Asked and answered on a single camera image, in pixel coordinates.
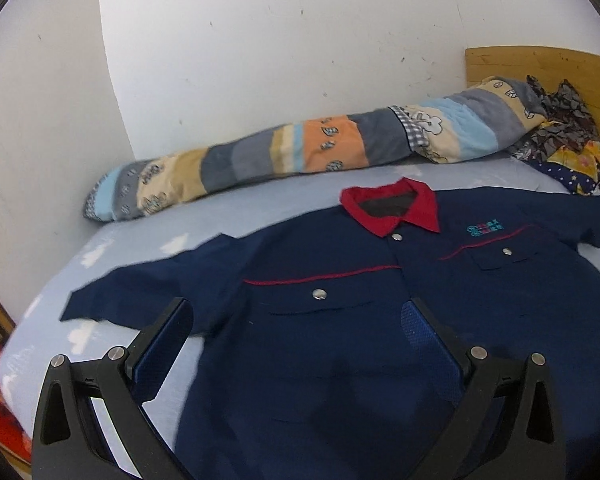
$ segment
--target shirt sleeve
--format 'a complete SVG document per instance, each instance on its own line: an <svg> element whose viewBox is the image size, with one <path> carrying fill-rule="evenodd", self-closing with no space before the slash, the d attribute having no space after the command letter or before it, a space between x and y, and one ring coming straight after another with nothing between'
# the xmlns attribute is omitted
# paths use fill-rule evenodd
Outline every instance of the shirt sleeve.
<svg viewBox="0 0 600 480"><path fill-rule="evenodd" d="M531 221L553 232L563 243L600 247L600 195L581 196L496 187L480 188L481 200L514 203Z"/></svg>
<svg viewBox="0 0 600 480"><path fill-rule="evenodd" d="M257 236L219 235L192 251L112 270L71 294L61 321L107 320L138 330L157 319L176 296L194 310L192 333L206 333L235 308L242 274L256 251Z"/></svg>

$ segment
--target headboard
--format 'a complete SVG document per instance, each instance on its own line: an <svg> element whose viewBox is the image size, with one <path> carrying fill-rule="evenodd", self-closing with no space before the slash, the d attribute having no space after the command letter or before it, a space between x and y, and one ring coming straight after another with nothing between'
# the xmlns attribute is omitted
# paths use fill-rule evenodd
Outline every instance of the headboard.
<svg viewBox="0 0 600 480"><path fill-rule="evenodd" d="M468 48L465 57L468 86L490 75L520 80L532 75L547 91L555 91L563 79L568 79L600 131L600 56L549 46L485 46Z"/></svg>

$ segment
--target red piping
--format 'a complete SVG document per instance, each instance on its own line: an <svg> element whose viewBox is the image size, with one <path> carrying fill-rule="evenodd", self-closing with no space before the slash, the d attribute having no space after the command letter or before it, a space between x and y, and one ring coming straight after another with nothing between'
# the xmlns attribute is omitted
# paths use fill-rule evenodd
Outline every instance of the red piping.
<svg viewBox="0 0 600 480"><path fill-rule="evenodd" d="M438 258L438 259L439 260L448 260L449 258L453 258L454 256L456 256L456 254L460 253L461 251L463 251L465 249L471 249L473 247L481 247L483 245L488 245L488 244L497 242L498 240L506 240L507 238L511 238L513 236L520 234L522 231L524 231L528 227L536 227L536 225L535 224L523 225L522 227L516 229L515 231L513 231L512 233L509 233L508 235L498 236L496 238L490 238L490 240L485 240L478 244L469 244L469 245L460 246L455 251L453 251L451 254L448 254L447 256L442 256L442 258Z"/></svg>
<svg viewBox="0 0 600 480"><path fill-rule="evenodd" d="M346 278L347 276L355 276L364 272L376 272L376 270L385 269L400 269L397 265L380 265L377 267L369 267L368 269L350 270L349 272L340 272L338 274L324 274L321 276L308 276L307 278L297 278L295 280L272 280L270 282L259 282L257 280L244 280L249 285L294 285L296 283L314 282L315 280L330 280L332 278Z"/></svg>

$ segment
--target folded blanket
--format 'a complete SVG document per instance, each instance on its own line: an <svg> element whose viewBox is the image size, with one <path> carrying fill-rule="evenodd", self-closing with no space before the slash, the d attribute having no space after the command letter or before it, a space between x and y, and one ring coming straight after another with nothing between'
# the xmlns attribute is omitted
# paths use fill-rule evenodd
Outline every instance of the folded blanket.
<svg viewBox="0 0 600 480"><path fill-rule="evenodd" d="M238 184L367 168L414 152L433 162L460 162L506 148L544 121L543 113L527 83L490 77L419 105L284 124L227 144L132 162L100 179L84 215L130 220Z"/></svg>
<svg viewBox="0 0 600 480"><path fill-rule="evenodd" d="M548 94L538 80L526 78L547 120L508 151L563 184L571 193L591 195L600 188L600 136L578 91L567 81Z"/></svg>

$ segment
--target light blue stripe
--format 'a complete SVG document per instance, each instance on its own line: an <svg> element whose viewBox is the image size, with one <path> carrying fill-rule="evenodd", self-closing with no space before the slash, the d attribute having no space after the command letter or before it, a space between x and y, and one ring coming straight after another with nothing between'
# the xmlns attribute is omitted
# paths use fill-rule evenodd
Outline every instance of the light blue stripe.
<svg viewBox="0 0 600 480"><path fill-rule="evenodd" d="M460 160L471 160L500 150L494 131L468 106L447 98L428 99L420 106L437 108L451 122L458 134Z"/></svg>
<svg viewBox="0 0 600 480"><path fill-rule="evenodd" d="M302 123L294 124L294 172L304 170L304 127Z"/></svg>
<svg viewBox="0 0 600 480"><path fill-rule="evenodd" d="M103 222L115 220L113 216L113 196L116 192L116 182L122 166L109 172L98 186L96 197L93 201L93 210Z"/></svg>

